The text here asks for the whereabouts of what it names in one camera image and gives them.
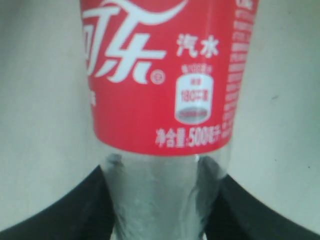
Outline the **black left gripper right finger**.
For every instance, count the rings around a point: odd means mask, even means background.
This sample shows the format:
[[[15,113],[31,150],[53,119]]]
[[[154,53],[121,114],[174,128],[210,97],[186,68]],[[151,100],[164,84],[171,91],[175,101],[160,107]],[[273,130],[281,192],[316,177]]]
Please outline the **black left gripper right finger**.
[[[230,176],[222,180],[204,233],[208,240],[320,239],[264,205]]]

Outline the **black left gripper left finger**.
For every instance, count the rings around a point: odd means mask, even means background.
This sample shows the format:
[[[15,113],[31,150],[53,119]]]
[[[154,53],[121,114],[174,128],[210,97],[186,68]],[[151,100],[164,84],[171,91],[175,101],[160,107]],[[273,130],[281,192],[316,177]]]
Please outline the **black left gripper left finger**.
[[[97,166],[63,198],[0,232],[2,240],[109,240],[115,214],[103,172]]]

